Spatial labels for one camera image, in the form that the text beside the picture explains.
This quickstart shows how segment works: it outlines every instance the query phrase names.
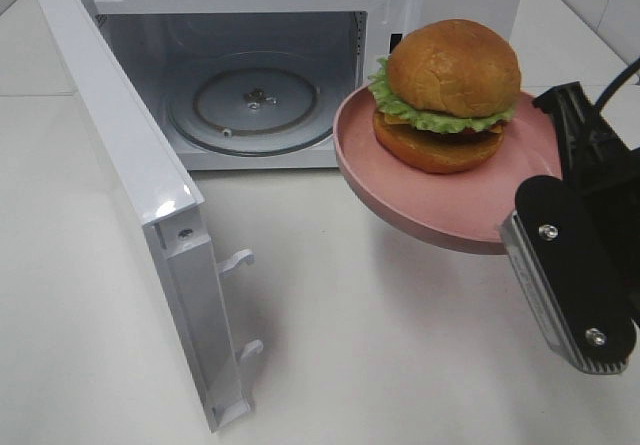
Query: microwave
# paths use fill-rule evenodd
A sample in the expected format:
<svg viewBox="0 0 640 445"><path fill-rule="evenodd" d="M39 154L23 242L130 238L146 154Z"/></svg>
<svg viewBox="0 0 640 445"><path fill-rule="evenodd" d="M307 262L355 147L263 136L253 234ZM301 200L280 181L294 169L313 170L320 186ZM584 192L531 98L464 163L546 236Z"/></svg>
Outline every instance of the microwave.
<svg viewBox="0 0 640 445"><path fill-rule="evenodd" d="M212 431L250 410L191 170L336 167L341 102L447 18L509 37L519 0L39 0L96 156L148 249Z"/></svg>

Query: white countertop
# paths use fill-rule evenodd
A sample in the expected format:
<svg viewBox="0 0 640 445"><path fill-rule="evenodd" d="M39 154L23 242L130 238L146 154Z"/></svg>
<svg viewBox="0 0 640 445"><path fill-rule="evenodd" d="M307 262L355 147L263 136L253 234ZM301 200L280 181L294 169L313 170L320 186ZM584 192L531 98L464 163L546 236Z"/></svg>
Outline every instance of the white countertop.
<svg viewBox="0 0 640 445"><path fill-rule="evenodd" d="M523 0L524 88L624 67L559 0ZM336 170L194 178L255 410L212 435L162 290L122 228L34 0L0 16L0 443L631 444L640 366L582 375L546 346L504 256L393 229ZM630 145L640 87L605 115Z"/></svg>

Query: microwave door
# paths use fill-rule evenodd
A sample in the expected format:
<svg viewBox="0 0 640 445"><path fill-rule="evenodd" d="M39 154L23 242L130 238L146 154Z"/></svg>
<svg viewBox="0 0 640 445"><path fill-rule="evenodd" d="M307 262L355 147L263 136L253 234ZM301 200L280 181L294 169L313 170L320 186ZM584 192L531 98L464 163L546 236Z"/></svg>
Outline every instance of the microwave door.
<svg viewBox="0 0 640 445"><path fill-rule="evenodd" d="M220 274L251 258L216 263L201 217L203 198L111 53L81 0L39 0L75 82L96 154L115 177L144 237L212 431L249 410L233 347Z"/></svg>

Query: lettuce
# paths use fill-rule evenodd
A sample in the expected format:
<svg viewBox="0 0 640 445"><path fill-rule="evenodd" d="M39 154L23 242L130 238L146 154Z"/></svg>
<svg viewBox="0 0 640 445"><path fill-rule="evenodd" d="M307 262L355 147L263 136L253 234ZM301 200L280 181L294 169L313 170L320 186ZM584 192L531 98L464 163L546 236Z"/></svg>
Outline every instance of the lettuce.
<svg viewBox="0 0 640 445"><path fill-rule="evenodd" d="M465 128L472 128L476 132L481 132L491 128L494 123L500 120L511 120L515 113L515 106L504 112L480 118L459 118L443 113L416 110L391 91L387 80L387 59L382 58L379 63L381 65L380 70L369 77L371 84L368 87L378 104L378 110L389 115L397 115L409 121L411 126L417 130L429 130L436 133L458 133Z"/></svg>

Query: screw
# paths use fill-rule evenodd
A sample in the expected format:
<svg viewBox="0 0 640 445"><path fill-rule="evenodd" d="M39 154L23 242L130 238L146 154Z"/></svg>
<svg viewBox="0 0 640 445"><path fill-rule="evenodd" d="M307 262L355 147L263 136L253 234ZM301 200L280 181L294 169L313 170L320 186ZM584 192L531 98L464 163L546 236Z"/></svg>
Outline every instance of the screw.
<svg viewBox="0 0 640 445"><path fill-rule="evenodd" d="M538 234L540 235L540 238L546 240L547 242L550 242L551 240L557 238L558 229L553 225L545 223L544 225L540 225L538 227Z"/></svg>
<svg viewBox="0 0 640 445"><path fill-rule="evenodd" d="M178 233L178 238L180 240L186 240L191 235L193 235L193 230L190 228L185 228L184 230L180 230L180 232Z"/></svg>
<svg viewBox="0 0 640 445"><path fill-rule="evenodd" d="M592 347L602 347L607 343L607 336L597 328L590 328L584 332L584 336Z"/></svg>

